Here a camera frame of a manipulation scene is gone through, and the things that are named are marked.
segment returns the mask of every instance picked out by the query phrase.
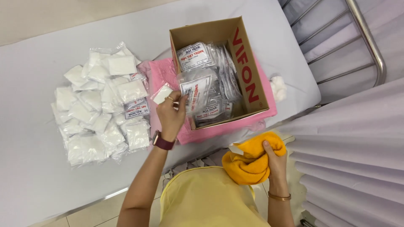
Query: hand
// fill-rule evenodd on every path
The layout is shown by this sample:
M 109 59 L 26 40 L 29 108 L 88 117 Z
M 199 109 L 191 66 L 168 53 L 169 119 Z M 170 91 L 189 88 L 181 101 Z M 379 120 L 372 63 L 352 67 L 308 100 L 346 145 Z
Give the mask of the hand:
M 271 195 L 279 197 L 288 197 L 288 183 L 286 181 L 286 160 L 287 155 L 277 156 L 269 145 L 268 141 L 262 143 L 264 150 L 267 152 L 269 161 L 269 192 Z
M 181 91 L 173 91 L 169 97 L 176 102 L 179 101 L 179 105 L 171 99 L 166 99 L 157 106 L 156 111 L 161 123 L 161 138 L 174 142 L 185 121 L 185 102 L 188 96 L 181 97 Z

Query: white mattress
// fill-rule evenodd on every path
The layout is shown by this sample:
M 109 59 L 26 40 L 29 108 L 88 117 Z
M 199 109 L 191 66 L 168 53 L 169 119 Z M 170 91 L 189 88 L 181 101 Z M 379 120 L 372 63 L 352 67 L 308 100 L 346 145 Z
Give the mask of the white mattress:
M 154 59 L 170 47 L 169 29 L 242 15 L 264 71 L 283 76 L 288 86 L 287 99 L 266 125 L 316 105 L 318 87 L 277 0 L 227 2 L 181 0 L 0 47 L 1 225 L 27 226 L 125 188 L 146 159 L 148 153 L 139 152 L 121 165 L 109 160 L 72 170 L 67 163 L 50 103 L 55 88 L 66 83 L 63 74 L 83 64 L 91 47 L 124 41 L 140 59 Z M 198 146 L 177 146 L 166 169 L 248 134 L 243 129 Z

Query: stainless steel railing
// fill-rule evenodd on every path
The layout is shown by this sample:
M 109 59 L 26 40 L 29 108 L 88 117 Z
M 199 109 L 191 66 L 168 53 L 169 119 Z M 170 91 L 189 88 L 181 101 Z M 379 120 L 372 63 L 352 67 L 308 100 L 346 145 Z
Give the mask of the stainless steel railing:
M 287 0 L 285 4 L 282 5 L 282 9 L 284 9 L 287 4 L 290 3 L 291 0 Z M 322 0 L 317 0 L 315 1 L 302 15 L 300 15 L 290 26 L 293 27 L 298 21 L 300 21 L 310 10 L 312 10 L 317 4 L 319 4 Z M 377 69 L 377 77 L 376 77 L 376 81 L 375 84 L 373 85 L 373 87 L 384 84 L 385 80 L 386 80 L 386 74 L 387 74 L 387 68 L 386 68 L 386 64 L 383 60 L 383 57 L 379 51 L 379 48 L 376 45 L 375 40 L 373 39 L 373 36 L 369 30 L 368 25 L 366 24 L 365 19 L 363 18 L 362 13 L 359 10 L 358 4 L 356 4 L 355 0 L 345 0 L 345 2 L 348 5 L 347 10 L 345 10 L 344 12 L 342 12 L 340 15 L 338 15 L 337 17 L 335 17 L 334 19 L 332 19 L 331 21 L 329 21 L 327 24 L 325 24 L 323 27 L 321 27 L 320 29 L 318 29 L 317 31 L 315 31 L 312 35 L 310 35 L 309 37 L 307 37 L 305 40 L 303 40 L 302 42 L 299 43 L 299 46 L 303 45 L 304 43 L 306 43 L 308 40 L 310 40 L 311 38 L 313 38 L 314 36 L 316 36 L 317 34 L 319 34 L 321 31 L 323 31 L 325 28 L 327 28 L 328 26 L 330 26 L 331 24 L 333 24 L 335 21 L 337 21 L 338 19 L 340 19 L 342 16 L 344 16 L 345 14 L 347 14 L 348 12 L 351 12 L 352 17 L 354 18 L 354 21 L 356 23 L 356 25 L 358 26 L 358 29 L 360 30 L 361 35 L 357 36 L 351 40 L 349 40 L 348 42 L 345 42 L 337 47 L 335 47 L 334 49 L 330 50 L 329 52 L 323 54 L 322 56 L 317 57 L 316 59 L 312 60 L 311 62 L 309 62 L 308 64 L 313 64 L 314 62 L 334 53 L 335 51 L 353 43 L 354 41 L 358 40 L 360 37 L 363 38 L 366 47 L 369 50 L 370 55 L 372 56 L 373 62 L 372 63 L 368 63 L 362 66 L 359 66 L 355 69 L 349 70 L 347 72 L 332 76 L 326 80 L 322 80 L 320 82 L 317 82 L 317 84 L 322 84 L 328 81 L 331 81 L 333 79 L 342 77 L 342 76 L 346 76 L 348 74 L 354 73 L 356 71 L 362 70 L 362 69 L 366 69 L 368 67 L 371 66 L 376 66 Z

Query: pink blanket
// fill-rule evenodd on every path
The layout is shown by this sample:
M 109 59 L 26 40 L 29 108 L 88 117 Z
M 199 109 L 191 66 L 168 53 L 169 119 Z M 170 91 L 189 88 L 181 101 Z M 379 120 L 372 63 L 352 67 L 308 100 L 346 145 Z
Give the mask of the pink blanket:
M 265 91 L 265 96 L 269 105 L 269 110 L 257 113 L 255 115 L 232 121 L 218 126 L 210 128 L 202 128 L 198 130 L 191 130 L 191 125 L 189 119 L 185 120 L 183 127 L 178 134 L 178 140 L 181 144 L 187 144 L 190 142 L 201 142 L 208 138 L 231 133 L 236 129 L 250 126 L 253 130 L 262 130 L 265 128 L 265 123 L 262 122 L 263 119 L 271 117 L 277 114 L 274 96 L 272 94 L 271 84 L 267 79 L 264 71 L 262 70 L 257 59 L 255 59 L 257 64 L 259 76 L 261 77 L 261 83 Z M 138 65 L 139 70 L 147 75 L 149 78 L 150 94 L 154 94 L 158 91 L 165 83 L 169 83 L 171 88 L 174 90 L 179 90 L 177 75 L 174 70 L 174 64 L 172 58 L 167 58 L 159 61 L 144 61 Z M 153 101 L 149 100 L 149 105 L 151 107 L 150 113 L 150 125 L 151 131 L 161 130 L 160 121 L 156 114 L 156 107 Z

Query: maroon watch strap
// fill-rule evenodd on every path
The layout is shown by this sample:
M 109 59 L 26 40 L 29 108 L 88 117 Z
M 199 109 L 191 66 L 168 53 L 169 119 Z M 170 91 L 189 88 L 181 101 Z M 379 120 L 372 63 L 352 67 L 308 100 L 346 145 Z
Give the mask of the maroon watch strap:
M 174 142 L 168 142 L 166 140 L 163 140 L 163 138 L 161 138 L 160 136 L 160 132 L 157 130 L 156 133 L 154 134 L 154 138 L 153 138 L 153 145 L 156 147 L 159 147 L 163 150 L 171 150 L 174 146 Z

